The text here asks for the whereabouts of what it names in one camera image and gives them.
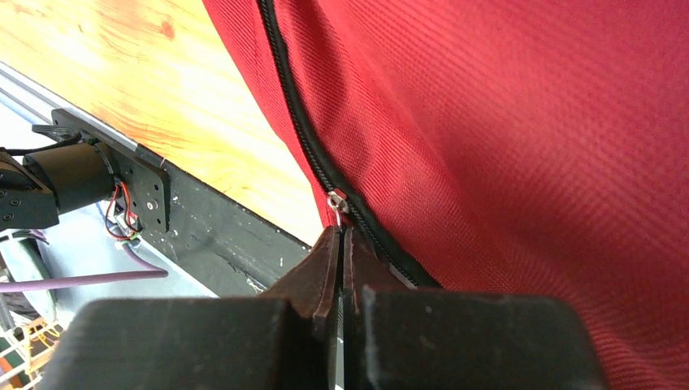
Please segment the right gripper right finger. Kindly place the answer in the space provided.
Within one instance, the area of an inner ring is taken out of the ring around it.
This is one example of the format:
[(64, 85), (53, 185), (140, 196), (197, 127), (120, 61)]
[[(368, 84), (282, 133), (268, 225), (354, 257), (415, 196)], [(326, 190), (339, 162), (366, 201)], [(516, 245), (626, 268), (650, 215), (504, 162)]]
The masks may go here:
[(542, 296), (409, 288), (342, 236), (347, 389), (607, 389), (583, 321)]

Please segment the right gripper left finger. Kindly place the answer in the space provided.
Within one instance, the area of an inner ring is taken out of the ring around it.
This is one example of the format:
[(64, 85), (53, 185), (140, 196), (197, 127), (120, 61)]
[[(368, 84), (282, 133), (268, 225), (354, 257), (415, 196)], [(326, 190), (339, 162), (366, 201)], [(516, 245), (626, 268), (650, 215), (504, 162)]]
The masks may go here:
[(332, 389), (341, 231), (256, 297), (88, 304), (43, 389)]

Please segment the dark red student backpack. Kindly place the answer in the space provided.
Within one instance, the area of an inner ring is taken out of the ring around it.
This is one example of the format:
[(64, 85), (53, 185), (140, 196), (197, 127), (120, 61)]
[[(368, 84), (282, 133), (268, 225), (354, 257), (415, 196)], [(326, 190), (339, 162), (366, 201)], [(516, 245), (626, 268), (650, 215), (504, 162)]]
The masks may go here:
[(416, 281), (568, 301), (688, 386), (685, 1), (207, 1), (318, 198)]

